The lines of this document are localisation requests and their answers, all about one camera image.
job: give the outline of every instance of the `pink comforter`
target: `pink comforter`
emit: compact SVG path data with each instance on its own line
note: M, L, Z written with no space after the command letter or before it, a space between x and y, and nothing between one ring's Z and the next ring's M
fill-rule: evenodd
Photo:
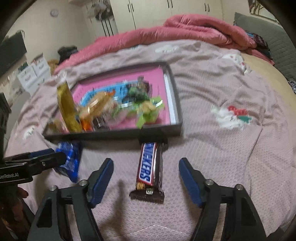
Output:
M68 60L56 68L55 74L66 67L78 65L124 48L180 39L202 40L219 47L238 49L274 65L273 61L254 49L256 43L248 37L242 28L232 26L214 17L189 14L173 16L167 19L162 27L137 29L111 37L100 37L95 43L71 55Z

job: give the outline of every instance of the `drawer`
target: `drawer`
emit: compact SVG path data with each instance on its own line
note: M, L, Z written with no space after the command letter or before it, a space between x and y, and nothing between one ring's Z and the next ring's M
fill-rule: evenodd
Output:
M45 58L40 58L39 60L37 60L36 63L31 64L31 66L33 67L33 70L35 71L37 76L40 76L48 69L50 71L50 67L49 67L48 63L46 62Z
M35 82L37 79L37 76L35 74L35 72L27 72L25 75L21 75L22 77L19 78L18 76L18 80L20 81L20 83L22 84L22 86L25 88L26 86L29 86L31 83Z
M27 74L32 74L32 75L36 75L35 74L35 71L33 70L33 67L32 66L28 66L26 67L25 69L23 69L18 75L17 75L17 78L18 79L22 79L25 75Z
M44 83L47 79L51 77L50 71L46 71L42 75L36 78L34 82L31 82L29 85L26 86L26 91L28 91L31 95L33 95L38 87Z

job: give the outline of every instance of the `pink bedsheet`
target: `pink bedsheet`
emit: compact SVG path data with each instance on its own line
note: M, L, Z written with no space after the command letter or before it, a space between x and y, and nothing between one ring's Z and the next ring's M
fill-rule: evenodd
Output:
M246 72L228 55L239 55L198 40L158 42L103 55L85 64L67 68L67 82L77 81L126 65L162 59L170 64L183 115L182 136L169 139L163 153L164 204L131 200L141 147L137 140L83 142L79 180L87 179L106 157L114 161L114 173L102 203L92 210L106 241L188 241L198 222L200 209L192 203L178 170L187 157L193 167L219 185L242 184L250 194L267 235L289 223L296 213L296 122L282 98L256 71ZM11 131L6 156L56 146L42 132L57 107L53 76L41 84L25 103ZM252 122L243 129L220 127L212 105L247 109ZM52 185L73 185L68 177L48 170L30 183L25 202L35 213ZM75 215L69 210L74 241L79 241ZM220 240L225 206L214 240Z
M232 26L214 17L189 14L173 16L167 19L162 27L137 29L111 37L100 37L95 43L72 54L68 60L56 68L55 74L66 67L75 66L124 48L179 39L202 40L219 47L238 49L274 65L272 60L255 50L256 43L248 37L242 28Z

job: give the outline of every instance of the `snickers bar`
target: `snickers bar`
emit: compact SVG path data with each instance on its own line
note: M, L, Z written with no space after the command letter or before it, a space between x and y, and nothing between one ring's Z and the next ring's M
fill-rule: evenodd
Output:
M130 192L131 199L162 203L163 143L147 142L142 144L136 189Z

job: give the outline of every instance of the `blue gripper pad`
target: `blue gripper pad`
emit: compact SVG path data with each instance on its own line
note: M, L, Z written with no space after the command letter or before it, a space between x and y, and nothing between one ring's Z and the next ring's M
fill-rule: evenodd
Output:
M190 195L192 202L198 205L198 207L202 207L204 202L201 197L201 189L198 186L197 182L194 180L192 176L192 171L195 170L189 164L188 160L186 158L182 158L179 161L179 172L184 182L184 185Z
M101 203L105 190L113 174L114 164L110 158L106 158L100 169L92 172L88 178L89 186L87 201L91 208Z

